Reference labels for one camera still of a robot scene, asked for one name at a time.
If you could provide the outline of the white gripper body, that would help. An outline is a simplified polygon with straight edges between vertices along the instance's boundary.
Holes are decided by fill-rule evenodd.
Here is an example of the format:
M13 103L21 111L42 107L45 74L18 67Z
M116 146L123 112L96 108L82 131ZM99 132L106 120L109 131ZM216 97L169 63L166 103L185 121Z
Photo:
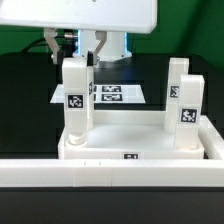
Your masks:
M0 0L0 24L151 33L157 0Z

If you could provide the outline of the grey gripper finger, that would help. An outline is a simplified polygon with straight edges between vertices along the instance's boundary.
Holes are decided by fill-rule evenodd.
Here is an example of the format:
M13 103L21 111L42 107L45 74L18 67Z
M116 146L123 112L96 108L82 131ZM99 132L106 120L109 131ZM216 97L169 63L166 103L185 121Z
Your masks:
M44 38L52 51L52 60L54 64L61 65L65 57L65 51L56 41L57 31L55 28L45 28Z
M107 32L96 31L95 37L96 37L97 43L96 43L96 46L93 48L93 50L87 53L87 66L94 66L98 63L99 61L98 54L107 41Z

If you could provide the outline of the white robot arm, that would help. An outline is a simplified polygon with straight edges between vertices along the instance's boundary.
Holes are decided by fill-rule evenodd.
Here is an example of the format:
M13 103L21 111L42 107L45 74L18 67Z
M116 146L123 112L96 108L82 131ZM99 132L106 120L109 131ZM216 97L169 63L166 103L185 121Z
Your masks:
M158 0L0 0L0 25L42 27L58 63L58 29L76 30L78 54L92 51L102 61L129 55L126 35L150 33Z

